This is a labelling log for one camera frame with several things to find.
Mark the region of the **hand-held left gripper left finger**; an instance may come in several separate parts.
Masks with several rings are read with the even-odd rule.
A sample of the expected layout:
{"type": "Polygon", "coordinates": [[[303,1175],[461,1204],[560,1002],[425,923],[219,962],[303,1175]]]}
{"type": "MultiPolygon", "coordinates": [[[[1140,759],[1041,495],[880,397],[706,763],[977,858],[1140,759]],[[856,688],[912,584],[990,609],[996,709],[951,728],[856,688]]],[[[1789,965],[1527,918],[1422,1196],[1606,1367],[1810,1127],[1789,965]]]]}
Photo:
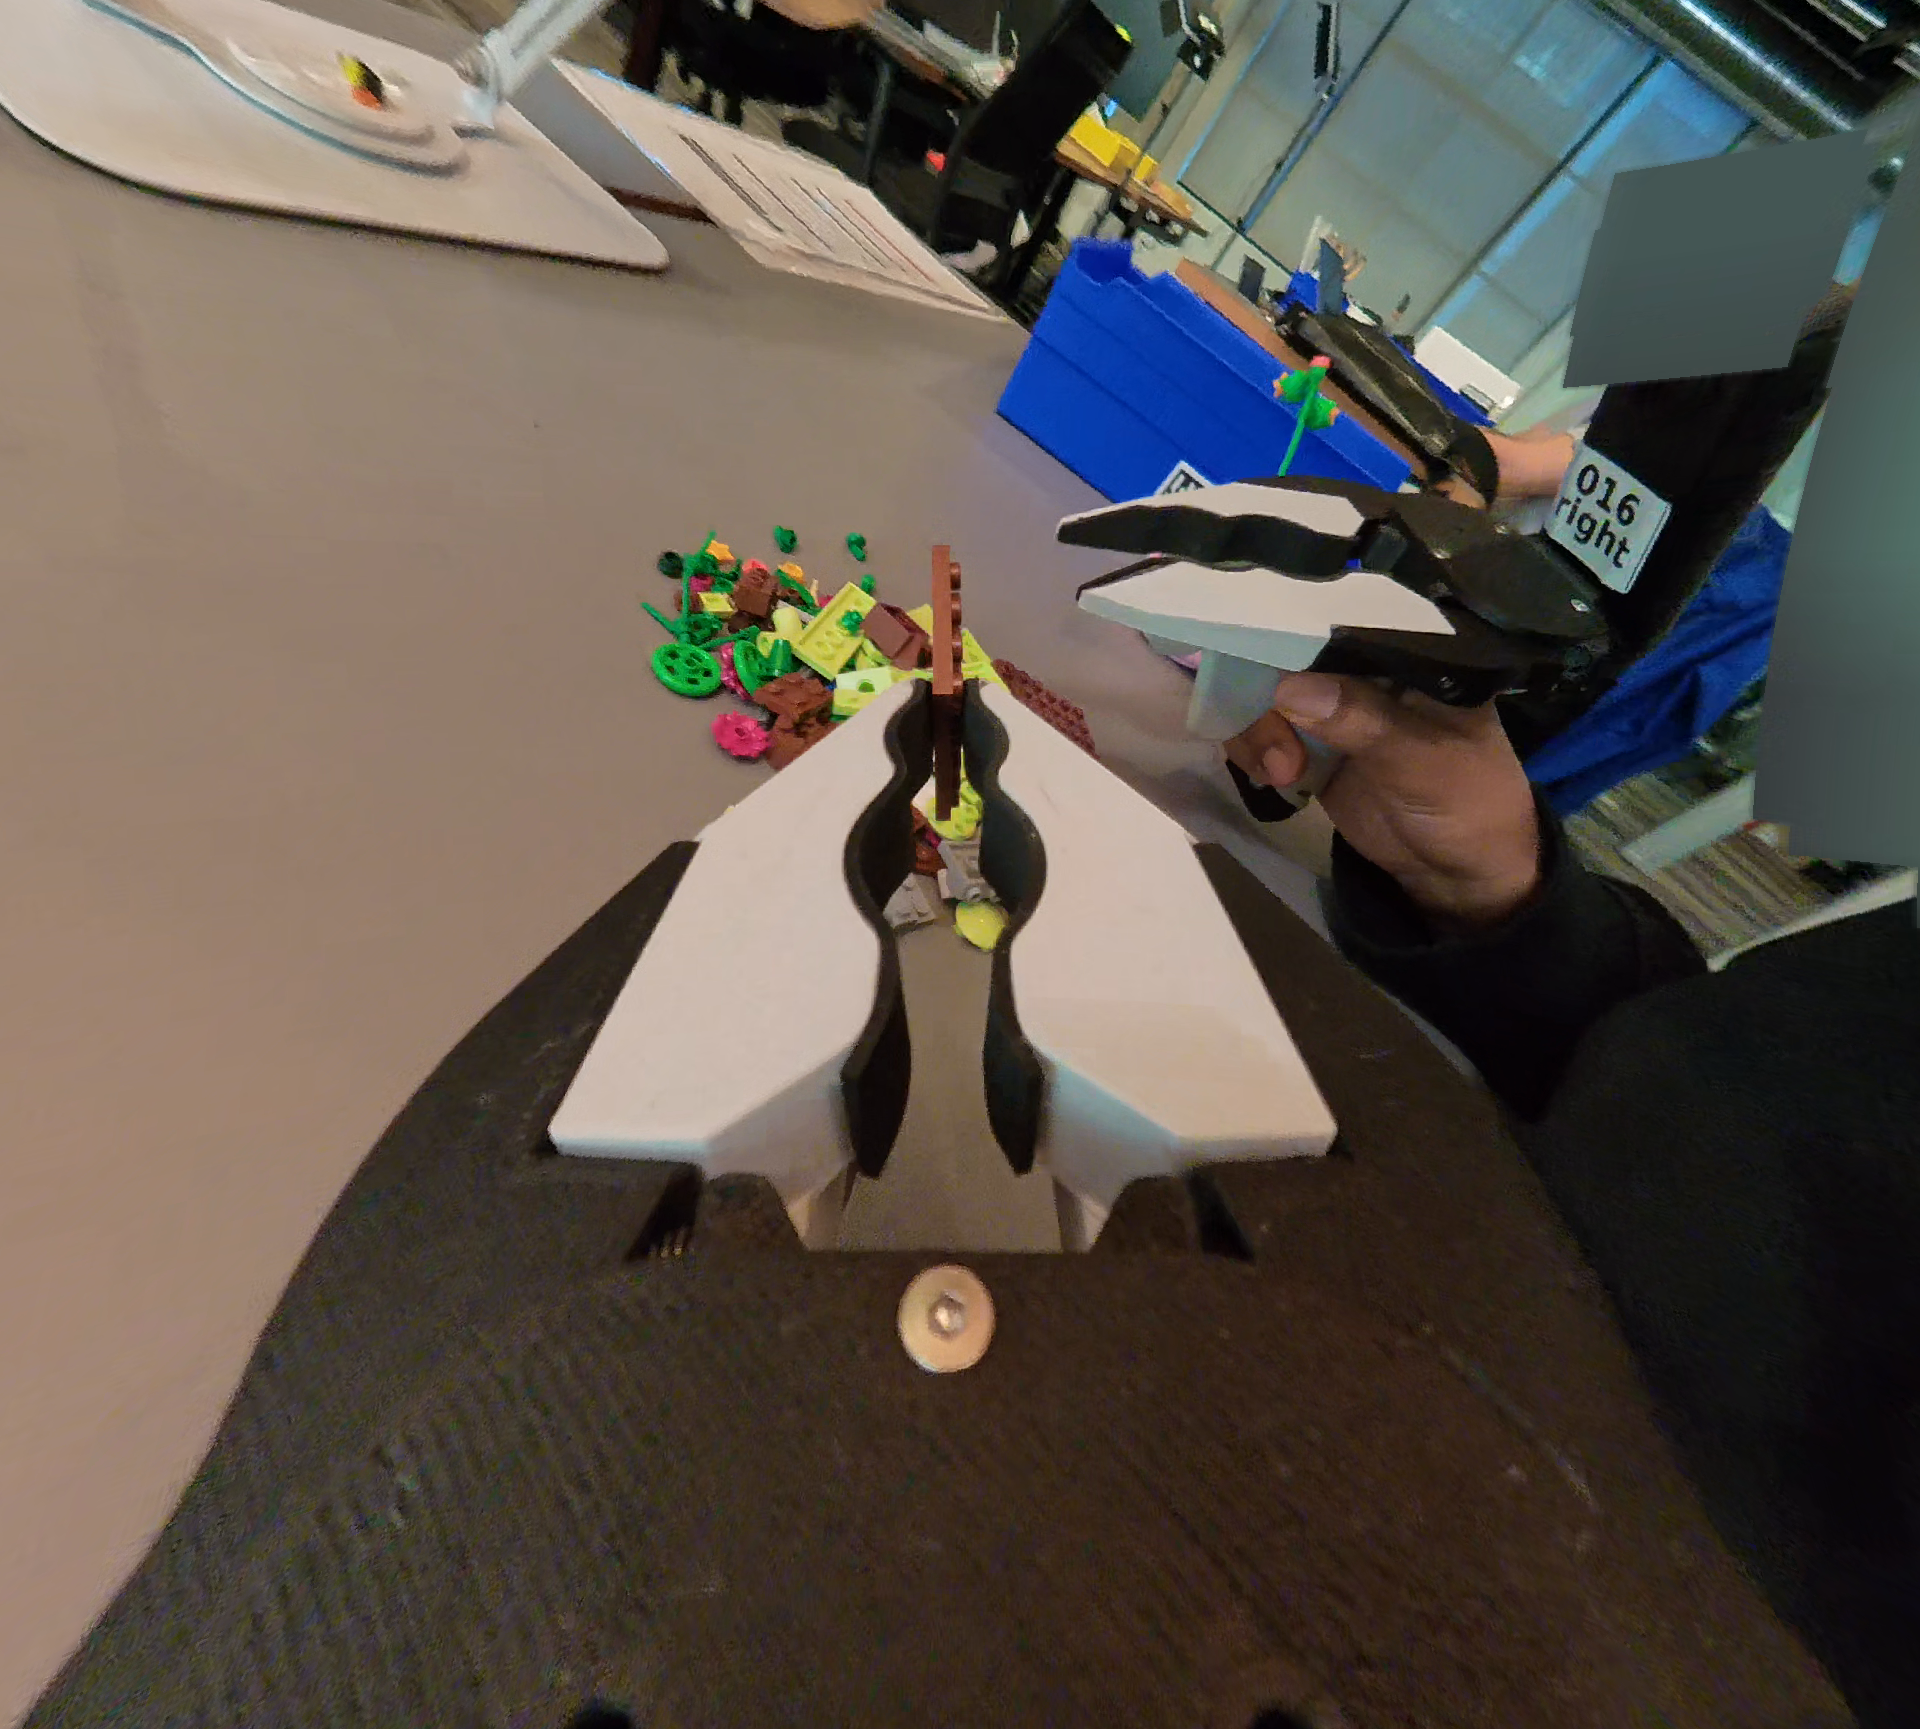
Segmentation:
{"type": "Polygon", "coordinates": [[[691,844],[570,1078],[564,1158],[758,1175],[806,1249],[892,1156],[909,1088],[898,931],[912,872],[921,686],[777,772],[691,844]]]}

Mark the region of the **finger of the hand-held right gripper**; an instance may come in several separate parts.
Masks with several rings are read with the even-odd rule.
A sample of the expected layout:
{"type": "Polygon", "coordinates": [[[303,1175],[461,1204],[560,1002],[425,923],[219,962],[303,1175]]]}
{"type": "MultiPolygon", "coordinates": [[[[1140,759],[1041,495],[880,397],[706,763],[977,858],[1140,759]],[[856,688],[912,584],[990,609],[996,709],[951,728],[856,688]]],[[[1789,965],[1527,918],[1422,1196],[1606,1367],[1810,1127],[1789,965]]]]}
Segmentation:
{"type": "Polygon", "coordinates": [[[1426,597],[1369,573],[1294,579],[1266,569],[1150,558],[1093,579],[1081,612],[1161,635],[1177,653],[1219,653],[1274,668],[1307,668],[1336,633],[1456,635],[1426,597]]]}
{"type": "Polygon", "coordinates": [[[1055,542],[1327,584],[1362,564],[1400,503],[1408,498],[1336,479],[1225,481],[1071,516],[1055,542]]]}

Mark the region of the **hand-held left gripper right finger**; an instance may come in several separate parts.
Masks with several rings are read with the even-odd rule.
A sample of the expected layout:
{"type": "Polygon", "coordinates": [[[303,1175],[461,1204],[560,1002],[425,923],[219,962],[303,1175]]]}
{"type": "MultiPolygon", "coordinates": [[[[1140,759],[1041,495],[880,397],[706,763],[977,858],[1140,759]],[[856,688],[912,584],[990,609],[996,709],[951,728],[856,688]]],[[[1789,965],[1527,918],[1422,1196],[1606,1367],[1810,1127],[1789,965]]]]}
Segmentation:
{"type": "Polygon", "coordinates": [[[1225,903],[1232,853],[1001,686],[966,688],[982,875],[1009,904],[982,1084],[996,1143],[1093,1249],[1125,1188],[1327,1158],[1336,1121],[1225,903]]]}

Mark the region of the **lime and brown brick assembly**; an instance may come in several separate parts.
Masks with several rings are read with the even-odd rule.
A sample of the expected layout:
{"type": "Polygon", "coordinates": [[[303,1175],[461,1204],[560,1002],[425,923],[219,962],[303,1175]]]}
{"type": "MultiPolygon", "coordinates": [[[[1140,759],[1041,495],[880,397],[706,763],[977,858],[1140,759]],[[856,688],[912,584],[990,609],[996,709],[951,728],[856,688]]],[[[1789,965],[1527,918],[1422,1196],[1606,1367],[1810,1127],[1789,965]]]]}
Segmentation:
{"type": "Polygon", "coordinates": [[[964,569],[939,542],[930,551],[930,747],[933,747],[933,809],[930,820],[946,823],[964,797],[964,569]]]}

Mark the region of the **pile of toy bricks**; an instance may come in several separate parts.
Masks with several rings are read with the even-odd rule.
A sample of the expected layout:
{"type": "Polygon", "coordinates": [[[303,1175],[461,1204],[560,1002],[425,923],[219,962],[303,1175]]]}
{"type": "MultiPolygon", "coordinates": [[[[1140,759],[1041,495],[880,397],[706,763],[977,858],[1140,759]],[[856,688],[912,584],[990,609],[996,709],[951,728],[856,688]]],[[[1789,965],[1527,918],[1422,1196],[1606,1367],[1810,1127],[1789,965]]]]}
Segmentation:
{"type": "MultiPolygon", "coordinates": [[[[785,772],[903,681],[930,681],[933,612],[880,600],[872,573],[841,587],[802,576],[798,535],[776,527],[776,558],[720,540],[656,553],[663,600],[651,678],[683,702],[715,702],[711,740],[737,763],[785,772]]],[[[912,872],[885,918],[892,931],[951,923],[975,951],[1009,933],[1009,904],[982,875],[982,801],[972,778],[939,809],[912,803],[912,872]]]]}

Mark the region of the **person's right forearm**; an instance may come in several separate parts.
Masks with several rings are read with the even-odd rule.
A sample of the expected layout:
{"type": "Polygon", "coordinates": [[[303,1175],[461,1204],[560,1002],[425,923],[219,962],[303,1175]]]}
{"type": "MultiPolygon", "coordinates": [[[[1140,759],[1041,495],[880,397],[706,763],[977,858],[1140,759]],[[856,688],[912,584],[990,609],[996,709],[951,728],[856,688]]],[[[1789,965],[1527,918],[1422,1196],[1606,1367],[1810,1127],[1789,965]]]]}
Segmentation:
{"type": "Polygon", "coordinates": [[[1710,974],[1687,931],[1639,885],[1595,872],[1540,809],[1540,881],[1497,924],[1426,912],[1332,840],[1332,947],[1437,1029],[1521,1116],[1536,1116],[1581,1035],[1633,994],[1710,974]]]}

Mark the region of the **person's right hand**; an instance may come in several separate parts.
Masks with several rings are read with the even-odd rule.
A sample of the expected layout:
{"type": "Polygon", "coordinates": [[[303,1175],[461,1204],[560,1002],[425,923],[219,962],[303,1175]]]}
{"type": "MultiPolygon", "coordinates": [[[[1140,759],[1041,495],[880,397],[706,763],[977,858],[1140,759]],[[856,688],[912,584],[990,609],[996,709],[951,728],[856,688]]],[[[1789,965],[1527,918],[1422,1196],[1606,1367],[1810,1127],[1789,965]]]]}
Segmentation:
{"type": "Polygon", "coordinates": [[[1453,709],[1416,688],[1294,673],[1225,754],[1259,788],[1307,778],[1307,750],[1336,759],[1320,783],[1332,833],[1445,924],[1488,931],[1545,881],[1534,788],[1493,704],[1453,709]]]}

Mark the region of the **toy flower in pink pot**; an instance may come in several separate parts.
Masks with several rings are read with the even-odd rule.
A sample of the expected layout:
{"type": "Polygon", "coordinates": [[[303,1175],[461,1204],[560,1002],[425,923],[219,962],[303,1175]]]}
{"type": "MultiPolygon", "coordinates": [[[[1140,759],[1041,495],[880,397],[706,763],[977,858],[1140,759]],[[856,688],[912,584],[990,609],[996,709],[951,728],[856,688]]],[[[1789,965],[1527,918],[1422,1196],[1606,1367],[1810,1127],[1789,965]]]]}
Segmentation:
{"type": "Polygon", "coordinates": [[[1294,435],[1287,435],[1281,469],[1275,469],[1281,479],[1287,479],[1296,469],[1296,456],[1301,456],[1306,440],[1314,434],[1327,434],[1336,420],[1336,406],[1327,391],[1331,373],[1332,373],[1332,359],[1314,354],[1307,369],[1286,373],[1274,384],[1274,397],[1294,410],[1294,435]]]}

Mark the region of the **blue plastic bin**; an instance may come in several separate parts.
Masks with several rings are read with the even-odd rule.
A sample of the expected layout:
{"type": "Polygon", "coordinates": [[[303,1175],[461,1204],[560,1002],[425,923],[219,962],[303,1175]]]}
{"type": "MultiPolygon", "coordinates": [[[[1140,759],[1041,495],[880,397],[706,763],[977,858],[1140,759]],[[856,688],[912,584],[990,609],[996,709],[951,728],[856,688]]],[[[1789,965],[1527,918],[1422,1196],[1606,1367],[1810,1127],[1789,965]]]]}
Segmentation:
{"type": "MultiPolygon", "coordinates": [[[[1111,503],[1275,479],[1294,410],[1274,384],[1307,369],[1275,329],[1294,304],[1365,322],[1314,278],[1294,278],[1275,308],[1259,308],[1209,269],[1146,278],[1130,244],[1081,242],[1001,397],[1001,416],[1111,503]]],[[[1422,375],[1447,410],[1488,428],[1484,414],[1426,369],[1422,375]]],[[[1420,484],[1412,448],[1388,420],[1332,375],[1327,391],[1336,420],[1306,440],[1294,479],[1390,495],[1420,484]]]]}

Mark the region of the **yellow plastic bin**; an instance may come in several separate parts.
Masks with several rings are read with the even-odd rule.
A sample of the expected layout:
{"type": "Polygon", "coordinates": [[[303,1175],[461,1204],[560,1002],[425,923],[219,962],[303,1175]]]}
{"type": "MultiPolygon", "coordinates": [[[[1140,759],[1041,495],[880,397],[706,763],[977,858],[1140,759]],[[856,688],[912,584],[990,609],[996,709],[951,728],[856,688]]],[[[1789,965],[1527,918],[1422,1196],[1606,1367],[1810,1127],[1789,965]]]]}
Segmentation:
{"type": "Polygon", "coordinates": [[[1140,155],[1140,147],[1115,131],[1098,109],[1086,109],[1071,131],[1059,140],[1055,160],[1081,181],[1138,181],[1140,187],[1155,183],[1160,160],[1140,155]]]}

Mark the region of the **black office chair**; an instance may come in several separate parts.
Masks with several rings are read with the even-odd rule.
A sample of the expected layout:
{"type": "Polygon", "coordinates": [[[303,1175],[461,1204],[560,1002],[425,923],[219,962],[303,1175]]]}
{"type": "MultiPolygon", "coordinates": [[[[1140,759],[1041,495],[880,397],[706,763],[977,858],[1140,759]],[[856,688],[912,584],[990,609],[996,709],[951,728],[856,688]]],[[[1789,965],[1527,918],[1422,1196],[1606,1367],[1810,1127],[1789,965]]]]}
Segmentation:
{"type": "Polygon", "coordinates": [[[926,218],[926,242],[953,269],[977,275],[1013,251],[1055,171],[1071,122],[1111,93],[1135,37],[1098,0],[1065,0],[996,93],[957,126],[926,218]]]}

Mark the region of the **printed paper sheet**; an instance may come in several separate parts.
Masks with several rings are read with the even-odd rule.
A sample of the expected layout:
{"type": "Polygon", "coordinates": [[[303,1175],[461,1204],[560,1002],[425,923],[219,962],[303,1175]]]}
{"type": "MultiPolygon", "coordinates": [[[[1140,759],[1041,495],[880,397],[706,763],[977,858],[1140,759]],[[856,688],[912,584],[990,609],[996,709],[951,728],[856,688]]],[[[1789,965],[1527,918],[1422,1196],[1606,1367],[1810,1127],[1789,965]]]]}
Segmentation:
{"type": "Polygon", "coordinates": [[[824,160],[574,60],[540,73],[524,115],[618,203],[706,222],[776,275],[1001,318],[972,278],[824,160]]]}

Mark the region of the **white lamp base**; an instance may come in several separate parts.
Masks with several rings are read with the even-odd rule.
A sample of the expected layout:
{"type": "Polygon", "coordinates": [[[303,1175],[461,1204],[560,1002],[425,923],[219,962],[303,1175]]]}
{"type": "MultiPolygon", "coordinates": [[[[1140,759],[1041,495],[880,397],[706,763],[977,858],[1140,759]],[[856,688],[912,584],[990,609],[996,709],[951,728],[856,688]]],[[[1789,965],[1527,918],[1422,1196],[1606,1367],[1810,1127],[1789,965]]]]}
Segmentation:
{"type": "Polygon", "coordinates": [[[162,197],[659,275],[663,242],[457,71],[273,0],[0,0],[16,126],[162,197]]]}

